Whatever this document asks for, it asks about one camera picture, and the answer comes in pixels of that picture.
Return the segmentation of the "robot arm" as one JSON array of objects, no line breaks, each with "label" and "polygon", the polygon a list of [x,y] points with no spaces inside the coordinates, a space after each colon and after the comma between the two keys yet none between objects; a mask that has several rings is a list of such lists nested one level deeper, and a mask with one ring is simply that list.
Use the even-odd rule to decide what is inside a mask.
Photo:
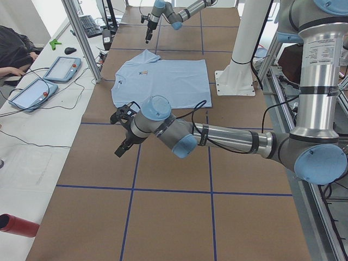
[{"label": "robot arm", "polygon": [[199,0],[176,13],[171,3],[166,1],[155,1],[151,12],[147,15],[141,15],[141,23],[147,21],[145,42],[148,44],[151,40],[153,31],[156,30],[162,16],[167,19],[167,22],[174,30],[179,30],[182,27],[183,22],[190,19],[194,14],[197,14],[202,9],[211,7],[216,3],[217,1],[215,0]]},{"label": "robot arm", "polygon": [[121,157],[153,134],[179,158],[187,157],[197,146],[216,146],[277,161],[312,184],[334,182],[347,171],[347,156],[333,129],[339,59],[346,33],[347,1],[281,1],[279,41],[303,41],[297,120],[288,134],[185,121],[174,116],[165,97],[151,96],[138,111],[125,104],[112,114],[110,122],[126,129],[116,155]]}]

